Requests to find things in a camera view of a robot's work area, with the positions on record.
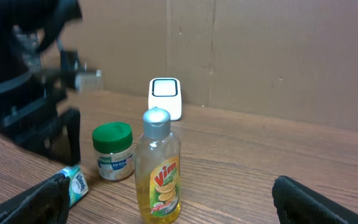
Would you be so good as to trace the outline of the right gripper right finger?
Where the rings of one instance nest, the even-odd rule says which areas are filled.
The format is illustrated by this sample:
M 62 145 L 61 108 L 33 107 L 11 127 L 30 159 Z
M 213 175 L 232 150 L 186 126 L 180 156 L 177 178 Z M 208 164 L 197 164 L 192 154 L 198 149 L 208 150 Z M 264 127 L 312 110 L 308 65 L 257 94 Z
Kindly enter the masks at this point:
M 358 224 L 358 214 L 281 175 L 272 187 L 280 224 Z

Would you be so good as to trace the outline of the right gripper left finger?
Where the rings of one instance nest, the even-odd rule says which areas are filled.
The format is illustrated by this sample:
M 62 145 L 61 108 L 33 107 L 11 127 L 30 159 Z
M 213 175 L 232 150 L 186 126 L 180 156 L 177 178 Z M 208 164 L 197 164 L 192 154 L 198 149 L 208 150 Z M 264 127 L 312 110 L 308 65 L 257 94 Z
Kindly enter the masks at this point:
M 66 223 L 70 178 L 55 174 L 0 204 L 0 224 Z

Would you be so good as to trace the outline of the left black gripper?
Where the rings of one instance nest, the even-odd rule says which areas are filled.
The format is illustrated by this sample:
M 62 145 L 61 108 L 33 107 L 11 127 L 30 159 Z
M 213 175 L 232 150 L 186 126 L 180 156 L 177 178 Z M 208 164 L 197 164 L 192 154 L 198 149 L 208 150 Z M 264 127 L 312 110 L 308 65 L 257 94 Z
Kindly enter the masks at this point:
M 30 70 L 0 52 L 0 133 L 21 148 L 72 166 L 80 162 L 80 111 L 57 105 L 75 88 L 77 70 Z

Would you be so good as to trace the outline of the Kleenex pocket tissue pack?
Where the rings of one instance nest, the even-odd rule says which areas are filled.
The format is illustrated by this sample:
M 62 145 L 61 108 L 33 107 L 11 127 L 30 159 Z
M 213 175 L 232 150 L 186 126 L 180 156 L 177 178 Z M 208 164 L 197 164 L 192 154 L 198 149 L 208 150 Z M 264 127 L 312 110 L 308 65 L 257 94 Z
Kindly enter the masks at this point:
M 69 184 L 69 196 L 70 207 L 78 203 L 89 191 L 88 184 L 85 179 L 85 175 L 81 170 L 79 164 L 75 166 L 67 166 L 58 172 L 70 179 Z

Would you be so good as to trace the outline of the green lid seasoning jar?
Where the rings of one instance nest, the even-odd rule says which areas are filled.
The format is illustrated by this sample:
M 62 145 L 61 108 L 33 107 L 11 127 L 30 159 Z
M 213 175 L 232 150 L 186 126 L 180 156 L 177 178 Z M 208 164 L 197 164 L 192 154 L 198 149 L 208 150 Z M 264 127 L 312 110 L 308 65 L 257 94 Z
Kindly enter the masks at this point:
M 135 169 L 132 128 L 123 122 L 106 123 L 92 133 L 99 174 L 106 180 L 129 177 Z

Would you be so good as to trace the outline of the yellow dish soap bottle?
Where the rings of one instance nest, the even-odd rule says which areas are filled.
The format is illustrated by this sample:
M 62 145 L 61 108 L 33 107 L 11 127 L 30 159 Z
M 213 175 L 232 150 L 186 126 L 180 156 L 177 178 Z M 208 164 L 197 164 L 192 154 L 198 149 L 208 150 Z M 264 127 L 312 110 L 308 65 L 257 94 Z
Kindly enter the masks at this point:
M 171 130 L 170 113 L 147 110 L 144 133 L 135 147 L 135 187 L 144 223 L 172 223 L 181 209 L 181 142 Z

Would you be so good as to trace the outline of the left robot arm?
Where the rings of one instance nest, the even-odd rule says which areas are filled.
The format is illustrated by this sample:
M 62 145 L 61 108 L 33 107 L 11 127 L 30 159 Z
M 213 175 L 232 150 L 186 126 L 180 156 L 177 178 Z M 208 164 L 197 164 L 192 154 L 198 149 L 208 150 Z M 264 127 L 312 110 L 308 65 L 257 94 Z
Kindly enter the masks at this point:
M 32 70 L 67 22 L 80 20 L 78 1 L 0 1 L 0 133 L 19 147 L 73 166 L 80 162 L 80 112 L 57 104 L 75 88 L 75 70 Z

